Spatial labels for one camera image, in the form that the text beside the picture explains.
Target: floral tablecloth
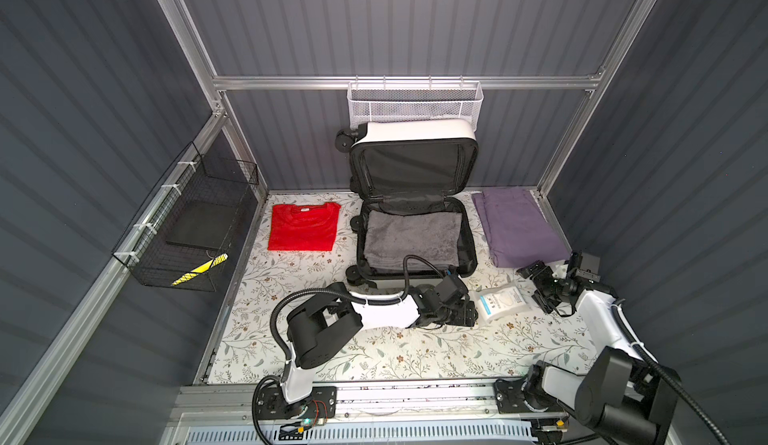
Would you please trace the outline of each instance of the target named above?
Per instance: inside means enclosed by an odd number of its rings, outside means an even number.
[[[464,202],[475,238],[478,267],[465,278],[470,289],[498,287],[514,281],[531,295],[533,283],[497,268],[470,192],[456,198]],[[268,251],[272,206],[278,203],[341,205],[339,230],[332,251]],[[350,219],[361,200],[351,193],[273,195],[266,205],[245,275],[226,323],[208,383],[254,383],[269,373],[282,373],[283,354],[269,332],[269,317],[277,301],[292,291],[344,281],[354,263],[356,236]],[[279,320],[285,336],[285,315]],[[595,359],[587,328],[576,314],[569,318],[545,315],[540,309],[519,313],[473,328],[378,328],[361,331],[342,351],[317,369],[317,381],[376,381],[396,379],[497,377],[522,375],[532,363],[545,360],[575,373],[585,373]]]

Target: black wire basket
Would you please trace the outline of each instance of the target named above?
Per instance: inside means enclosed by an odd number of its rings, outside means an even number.
[[[137,223],[128,249],[113,250],[140,284],[216,291],[227,287],[258,207],[258,170],[253,162],[198,155],[168,188],[156,211]]]

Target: gray panel wall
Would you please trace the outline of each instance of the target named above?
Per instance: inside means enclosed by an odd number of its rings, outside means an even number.
[[[767,5],[660,0],[550,197],[732,443],[768,421]]]
[[[333,146],[350,123],[341,90],[227,92],[272,190],[350,186],[347,155]],[[584,97],[580,90],[489,90],[476,132],[469,186],[538,184]]]
[[[156,0],[0,0],[0,10],[1,411],[210,109]],[[136,304],[161,295],[131,293]],[[178,307],[210,312],[207,302],[168,303],[158,320],[196,323]],[[114,333],[146,335],[153,323],[131,320]],[[126,351],[94,363],[142,360]]]
[[[234,159],[222,134],[208,153]],[[155,445],[179,386],[194,379],[225,294],[129,279],[27,444]]]
[[[219,75],[597,71],[634,0],[185,0]]]

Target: plastic bag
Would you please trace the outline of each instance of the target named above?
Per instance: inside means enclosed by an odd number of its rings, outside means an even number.
[[[531,309],[520,290],[511,283],[481,291],[470,291],[469,295],[475,301],[481,325]]]

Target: folded red shirt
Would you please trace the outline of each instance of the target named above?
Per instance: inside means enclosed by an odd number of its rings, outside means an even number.
[[[336,241],[341,206],[279,204],[272,207],[269,250],[331,251]]]

